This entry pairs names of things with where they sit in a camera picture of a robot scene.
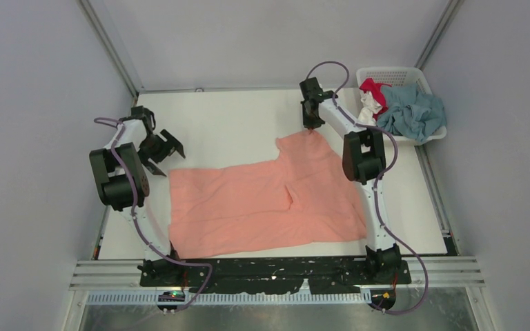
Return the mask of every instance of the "blue cloth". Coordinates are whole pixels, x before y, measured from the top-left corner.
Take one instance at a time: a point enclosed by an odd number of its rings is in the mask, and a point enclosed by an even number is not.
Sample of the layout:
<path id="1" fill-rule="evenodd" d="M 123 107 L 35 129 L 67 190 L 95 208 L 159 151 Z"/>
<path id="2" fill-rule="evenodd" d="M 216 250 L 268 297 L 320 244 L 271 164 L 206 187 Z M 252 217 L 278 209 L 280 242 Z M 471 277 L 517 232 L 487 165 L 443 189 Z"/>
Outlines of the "blue cloth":
<path id="1" fill-rule="evenodd" d="M 377 126 L 423 143 L 446 125 L 444 104 L 438 97 L 418 90 L 418 85 L 381 86 L 388 110 L 379 115 Z"/>

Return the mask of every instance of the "pink cloth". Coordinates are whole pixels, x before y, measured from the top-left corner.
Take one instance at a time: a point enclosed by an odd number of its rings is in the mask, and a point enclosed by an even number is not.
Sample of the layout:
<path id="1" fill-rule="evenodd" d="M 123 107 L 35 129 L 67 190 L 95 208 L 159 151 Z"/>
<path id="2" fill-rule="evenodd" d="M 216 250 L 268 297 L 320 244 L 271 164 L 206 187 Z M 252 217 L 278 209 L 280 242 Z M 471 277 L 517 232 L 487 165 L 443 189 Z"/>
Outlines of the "pink cloth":
<path id="1" fill-rule="evenodd" d="M 316 131 L 277 139 L 279 157 L 171 170 L 170 240 L 183 259 L 366 236 L 360 196 Z"/>

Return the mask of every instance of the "laundry basket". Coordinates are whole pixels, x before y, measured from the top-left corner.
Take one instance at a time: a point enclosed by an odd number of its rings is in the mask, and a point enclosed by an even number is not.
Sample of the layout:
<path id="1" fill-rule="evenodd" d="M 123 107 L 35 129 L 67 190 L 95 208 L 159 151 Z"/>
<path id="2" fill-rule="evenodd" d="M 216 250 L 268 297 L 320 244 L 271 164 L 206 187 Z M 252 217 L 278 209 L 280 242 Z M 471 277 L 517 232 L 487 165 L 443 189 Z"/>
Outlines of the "laundry basket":
<path id="1" fill-rule="evenodd" d="M 367 67 L 367 68 L 360 68 L 357 70 L 357 82 L 358 85 L 362 84 L 362 82 L 367 79 L 372 78 L 376 83 L 385 83 L 390 84 L 392 86 L 404 86 L 404 85 L 410 85 L 413 83 L 418 84 L 418 88 L 426 94 L 432 94 L 431 89 L 429 88 L 428 82 L 426 81 L 426 77 L 424 76 L 424 73 L 417 69 L 417 68 L 410 68 L 410 67 Z M 437 129 L 428 139 L 424 142 L 436 140 L 436 139 L 442 139 L 446 136 L 446 127 L 442 126 L 441 128 Z M 406 138 L 403 136 L 394 136 L 395 140 L 398 143 L 409 143 L 412 145 L 422 145 L 421 143 Z"/>

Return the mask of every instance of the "clothing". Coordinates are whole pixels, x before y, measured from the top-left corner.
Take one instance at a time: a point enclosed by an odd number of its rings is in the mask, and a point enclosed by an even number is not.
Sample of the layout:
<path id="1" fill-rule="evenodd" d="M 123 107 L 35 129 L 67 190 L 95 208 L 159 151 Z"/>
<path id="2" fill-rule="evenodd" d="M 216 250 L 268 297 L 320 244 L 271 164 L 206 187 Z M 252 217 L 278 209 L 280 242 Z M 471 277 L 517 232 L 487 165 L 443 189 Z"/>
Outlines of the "clothing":
<path id="1" fill-rule="evenodd" d="M 362 109 L 358 115 L 359 121 L 368 126 L 376 126 L 377 122 L 373 116 L 379 114 L 383 106 L 373 98 L 371 91 L 365 92 L 360 101 L 362 102 Z"/>
<path id="2" fill-rule="evenodd" d="M 382 86 L 391 86 L 385 83 L 375 83 L 372 78 L 365 79 L 362 84 L 360 84 L 359 89 L 363 92 L 370 92 L 373 95 L 373 98 L 383 107 L 379 112 L 373 114 L 375 120 L 379 119 L 379 115 L 387 111 L 387 102 L 385 96 L 381 92 Z"/>
<path id="3" fill-rule="evenodd" d="M 360 196 L 316 131 L 277 139 L 276 160 L 169 172 L 170 240 L 183 259 L 366 236 Z"/>
<path id="4" fill-rule="evenodd" d="M 446 125 L 444 104 L 438 97 L 408 86 L 382 86 L 389 109 L 379 116 L 377 126 L 423 143 L 441 126 Z"/>

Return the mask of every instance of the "purple cable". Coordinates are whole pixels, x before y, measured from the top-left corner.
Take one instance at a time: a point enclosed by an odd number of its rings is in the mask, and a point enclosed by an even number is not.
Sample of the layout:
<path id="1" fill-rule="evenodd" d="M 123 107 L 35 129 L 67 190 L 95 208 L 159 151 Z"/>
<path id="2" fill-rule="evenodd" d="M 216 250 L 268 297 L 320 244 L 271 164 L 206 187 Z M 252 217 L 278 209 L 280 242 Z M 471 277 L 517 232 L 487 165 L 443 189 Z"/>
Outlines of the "purple cable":
<path id="1" fill-rule="evenodd" d="M 123 168 L 125 170 L 125 175 L 127 176 L 127 179 L 129 180 L 129 184 L 131 186 L 131 190 L 133 191 L 133 205 L 131 206 L 131 217 L 133 218 L 133 225 L 135 226 L 137 234 L 139 235 L 141 240 L 153 252 L 157 253 L 157 255 L 159 255 L 161 258 L 163 258 L 164 260 L 167 260 L 167 261 L 169 261 L 171 263 L 174 263 L 174 264 L 177 264 L 177 265 L 182 265 L 184 267 L 205 267 L 205 268 L 208 268 L 208 275 L 204 279 L 204 282 L 200 286 L 200 289 L 198 289 L 196 294 L 194 294 L 194 296 L 192 297 L 192 299 L 190 299 L 190 301 L 188 303 L 186 303 L 186 304 L 184 304 L 181 307 L 178 307 L 176 309 L 176 312 L 181 312 L 182 310 L 185 310 L 188 307 L 190 307 L 192 302 L 194 302 L 196 300 L 196 298 L 198 297 L 198 295 L 200 295 L 200 293 L 202 293 L 202 291 L 204 290 L 204 288 L 208 284 L 208 280 L 210 279 L 210 276 L 212 276 L 213 267 L 209 263 L 187 263 L 187 262 L 181 262 L 181 261 L 177 261 L 177 260 L 171 259 L 170 257 L 167 257 L 166 255 L 163 255 L 152 243 L 149 242 L 149 240 L 147 240 L 147 238 L 143 235 L 143 232 L 141 232 L 141 228 L 139 227 L 139 222 L 137 220 L 137 215 L 135 214 L 135 208 L 137 207 L 137 187 L 135 186 L 135 180 L 133 179 L 133 176 L 131 175 L 131 172 L 129 171 L 129 168 L 127 168 L 127 165 L 125 164 L 123 159 L 121 159 L 121 157 L 117 154 L 117 151 L 115 150 L 115 147 L 116 147 L 117 143 L 119 142 L 119 139 L 121 138 L 121 136 L 123 135 L 123 132 L 125 131 L 125 125 L 123 124 L 122 121 L 119 121 L 119 120 L 116 120 L 116 119 L 109 119 L 109 118 L 106 118 L 106 117 L 97 117 L 95 119 L 95 123 L 104 124 L 106 126 L 112 126 L 112 127 L 117 128 L 119 130 L 119 134 L 117 135 L 117 137 L 110 144 L 110 153 L 115 157 L 115 159 L 117 160 L 117 162 L 119 163 L 121 168 Z"/>
<path id="2" fill-rule="evenodd" d="M 424 276 L 426 278 L 426 285 L 424 287 L 424 293 L 422 294 L 422 297 L 415 304 L 415 306 L 413 306 L 413 307 L 411 307 L 409 309 L 405 309 L 405 310 L 385 310 L 385 313 L 386 314 L 391 314 L 391 315 L 403 315 L 403 314 L 410 313 L 410 312 L 418 309 L 424 303 L 424 301 L 427 298 L 428 289 L 429 289 L 428 270 L 426 268 L 426 265 L 425 265 L 424 261 L 422 260 L 422 257 L 420 257 L 420 255 L 415 250 L 413 250 L 407 243 L 403 242 L 403 240 L 401 240 L 399 237 L 397 237 L 387 227 L 387 225 L 385 224 L 385 221 L 381 217 L 381 212 L 380 212 L 380 209 L 379 209 L 379 192 L 378 192 L 379 180 L 381 178 L 383 178 L 383 175 L 385 175 L 385 172 L 389 171 L 395 165 L 395 162 L 397 161 L 397 156 L 398 156 L 398 152 L 399 152 L 398 147 L 397 147 L 397 141 L 395 141 L 395 137 L 393 137 L 393 135 L 390 132 L 388 132 L 387 130 L 385 130 L 384 128 L 379 128 L 378 126 L 368 126 L 366 124 L 360 123 L 359 121 L 353 119 L 350 116 L 349 113 L 344 111 L 342 109 L 342 107 L 340 107 L 340 105 L 338 105 L 338 102 L 336 101 L 336 94 L 338 93 L 338 91 L 340 91 L 349 82 L 349 79 L 350 79 L 350 76 L 351 76 L 351 73 L 349 72 L 349 69 L 344 64 L 342 64 L 340 62 L 337 62 L 337 61 L 320 62 L 319 64 L 315 65 L 314 68 L 312 68 L 310 70 L 310 72 L 308 72 L 308 75 L 306 76 L 306 79 L 310 78 L 310 75 L 312 74 L 312 72 L 316 68 L 318 68 L 318 67 L 320 67 L 320 66 L 322 66 L 324 64 L 336 64 L 336 65 L 339 65 L 346 72 L 346 79 L 344 80 L 344 83 L 342 83 L 342 85 L 340 85 L 336 89 L 336 91 L 334 91 L 334 93 L 332 94 L 332 102 L 334 103 L 334 106 L 336 106 L 336 108 L 338 108 L 338 110 L 340 111 L 342 116 L 344 116 L 349 122 L 351 122 L 352 124 L 354 124 L 358 128 L 365 128 L 365 129 L 369 129 L 369 130 L 380 131 L 382 134 L 385 134 L 389 138 L 389 140 L 391 140 L 391 143 L 393 144 L 393 160 L 391 161 L 391 163 L 383 171 L 381 171 L 379 173 L 379 175 L 377 176 L 377 178 L 375 179 L 375 182 L 373 184 L 373 191 L 375 193 L 375 209 L 377 210 L 377 218 L 379 219 L 379 223 L 381 224 L 381 226 L 385 229 L 385 232 L 387 232 L 388 235 L 390 235 L 393 239 L 395 239 L 395 241 L 400 243 L 403 247 L 407 248 L 407 250 L 409 252 L 411 252 L 411 254 L 416 259 L 418 259 L 418 261 L 420 262 L 420 265 L 422 266 L 422 269 L 424 271 Z M 373 308 L 375 308 L 375 309 L 382 310 L 382 308 L 380 307 L 381 303 L 379 303 L 379 305 L 375 305 L 374 303 L 371 303 L 371 306 L 373 306 Z"/>

